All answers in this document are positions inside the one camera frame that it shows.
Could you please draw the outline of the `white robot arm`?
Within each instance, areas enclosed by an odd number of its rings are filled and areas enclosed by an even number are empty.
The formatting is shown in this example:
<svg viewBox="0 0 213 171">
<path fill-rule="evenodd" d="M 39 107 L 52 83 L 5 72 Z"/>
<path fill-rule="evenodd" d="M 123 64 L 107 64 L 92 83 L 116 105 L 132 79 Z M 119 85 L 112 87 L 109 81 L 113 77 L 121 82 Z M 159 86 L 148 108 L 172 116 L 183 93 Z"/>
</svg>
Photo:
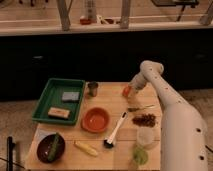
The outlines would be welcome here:
<svg viewBox="0 0 213 171">
<path fill-rule="evenodd" d="M 161 63 L 143 61 L 129 83 L 134 93 L 150 82 L 163 105 L 160 171 L 208 171 L 204 119 L 162 78 L 163 70 Z"/>
</svg>

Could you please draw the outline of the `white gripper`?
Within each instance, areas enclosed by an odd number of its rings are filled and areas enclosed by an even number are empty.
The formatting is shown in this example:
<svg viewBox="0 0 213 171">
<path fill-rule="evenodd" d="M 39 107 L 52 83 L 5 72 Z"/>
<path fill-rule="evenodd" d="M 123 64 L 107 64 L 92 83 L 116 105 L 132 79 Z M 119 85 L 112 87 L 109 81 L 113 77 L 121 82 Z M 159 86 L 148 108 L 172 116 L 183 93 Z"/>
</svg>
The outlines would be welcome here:
<svg viewBox="0 0 213 171">
<path fill-rule="evenodd" d="M 129 102 L 135 102 L 137 100 L 138 90 L 142 90 L 147 84 L 145 77 L 138 73 L 130 81 L 130 86 L 134 89 L 131 89 L 128 95 Z"/>
</svg>

